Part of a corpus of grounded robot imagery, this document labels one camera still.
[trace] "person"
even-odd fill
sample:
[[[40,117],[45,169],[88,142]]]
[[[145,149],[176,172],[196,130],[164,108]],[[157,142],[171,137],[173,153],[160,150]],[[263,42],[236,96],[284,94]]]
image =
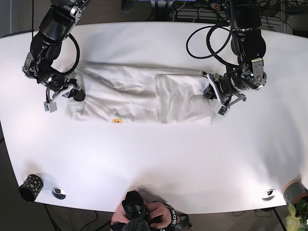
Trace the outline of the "person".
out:
[[[115,213],[111,218],[111,225],[116,225],[119,223],[125,223],[122,231],[150,231],[151,228],[155,228],[158,230],[164,230],[164,228],[168,227],[172,222],[172,216],[169,208],[161,203],[161,202],[153,202],[153,203],[145,203],[145,206],[148,210],[150,219],[154,219],[156,217],[160,217],[159,223],[148,224],[142,218],[136,218],[133,220],[129,220],[126,216],[124,208],[122,204],[119,205]],[[177,215],[177,223],[179,223],[181,219]],[[192,231],[190,227],[185,227],[181,229],[181,231]]]

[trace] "white table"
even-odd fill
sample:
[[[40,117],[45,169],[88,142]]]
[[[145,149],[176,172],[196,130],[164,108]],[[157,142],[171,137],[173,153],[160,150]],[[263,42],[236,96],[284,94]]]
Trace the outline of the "white table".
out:
[[[143,64],[225,73],[216,59],[195,60],[185,49],[188,36],[203,24],[119,23],[77,26],[80,63]],[[308,40],[263,31],[267,85],[247,91],[213,125],[106,124],[46,113],[45,87],[21,68],[31,34],[0,39],[0,120],[16,179],[38,174],[44,189],[37,202],[114,211],[127,191],[147,188],[185,213],[217,213],[284,205],[281,193],[269,202],[268,189],[302,174],[308,151]],[[209,54],[206,32],[193,37],[195,55]],[[227,32],[213,34],[213,47]],[[54,67],[69,69],[75,48],[66,40]],[[230,46],[221,53],[236,63]],[[53,187],[65,190],[58,200]]]

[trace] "hand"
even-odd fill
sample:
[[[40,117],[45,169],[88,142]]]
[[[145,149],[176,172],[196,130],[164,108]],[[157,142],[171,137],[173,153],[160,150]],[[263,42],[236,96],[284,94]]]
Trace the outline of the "hand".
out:
[[[129,219],[126,217],[126,213],[124,211],[124,208],[122,206],[122,203],[119,205],[119,207],[116,209],[115,213],[112,215],[111,218],[111,225],[117,224],[117,223],[125,223],[127,224],[129,222]]]
[[[160,223],[153,223],[150,226],[155,229],[166,228],[171,223],[171,213],[170,210],[160,202],[154,202],[148,204],[148,210],[150,213],[150,219],[161,216]]]

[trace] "metal bracket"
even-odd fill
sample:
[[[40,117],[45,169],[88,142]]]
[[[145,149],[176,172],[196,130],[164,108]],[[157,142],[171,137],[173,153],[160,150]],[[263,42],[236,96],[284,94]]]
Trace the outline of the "metal bracket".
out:
[[[237,93],[237,94],[235,94],[235,96],[237,96],[238,98],[237,98],[236,100],[232,101],[231,103],[229,103],[227,106],[225,106],[225,102],[226,102],[226,101],[221,97],[221,95],[220,95],[220,93],[219,93],[219,90],[218,90],[218,87],[217,87],[217,85],[216,85],[216,83],[215,83],[215,81],[216,81],[216,79],[217,79],[217,77],[218,77],[219,75],[218,75],[218,74],[217,74],[217,75],[215,74],[215,75],[213,76],[212,74],[209,74],[209,73],[206,73],[206,72],[203,72],[202,75],[207,77],[207,79],[208,79],[210,85],[211,85],[211,86],[213,87],[213,89],[214,89],[214,92],[215,92],[215,94],[216,94],[216,97],[217,97],[217,100],[218,100],[219,104],[221,104],[221,107],[218,109],[218,111],[216,111],[218,114],[224,116],[224,115],[226,114],[227,110],[230,109],[230,107],[231,107],[232,105],[234,105],[235,103],[237,103],[237,102],[239,102],[239,101],[241,101],[241,100],[243,100],[244,102],[246,101],[246,96],[245,96],[244,94],[242,94],[242,93]]]
[[[55,112],[57,110],[56,100],[60,96],[67,97],[66,94],[68,94],[73,89],[78,89],[78,88],[75,85],[73,85],[73,84],[69,84],[68,87],[65,90],[60,90],[60,91],[56,92],[54,94],[54,98],[52,100],[50,100],[49,102],[47,102],[47,101],[44,102],[45,112],[47,112],[47,111],[49,111],[50,113]],[[50,89],[47,89],[48,98],[49,98],[49,93],[50,93]]]
[[[251,60],[252,63],[252,70],[254,73],[254,81],[262,86],[265,85],[265,78],[263,78],[264,71],[263,71],[263,59],[257,58]]]

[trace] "camera strap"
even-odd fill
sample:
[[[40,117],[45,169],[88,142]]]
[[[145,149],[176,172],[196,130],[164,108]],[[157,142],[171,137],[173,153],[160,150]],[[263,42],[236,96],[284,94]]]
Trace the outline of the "camera strap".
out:
[[[187,226],[191,226],[191,224],[189,224],[189,216],[187,214],[180,214],[177,215],[177,212],[175,211],[175,209],[168,204],[163,203],[165,206],[167,206],[167,208],[170,210],[170,214],[171,214],[171,223],[170,225],[168,225],[168,227],[163,228],[163,229],[154,229],[151,228],[151,231],[181,231],[182,229],[184,229]],[[185,217],[183,220],[181,220],[179,223],[177,223],[178,221],[178,216],[181,217]]]

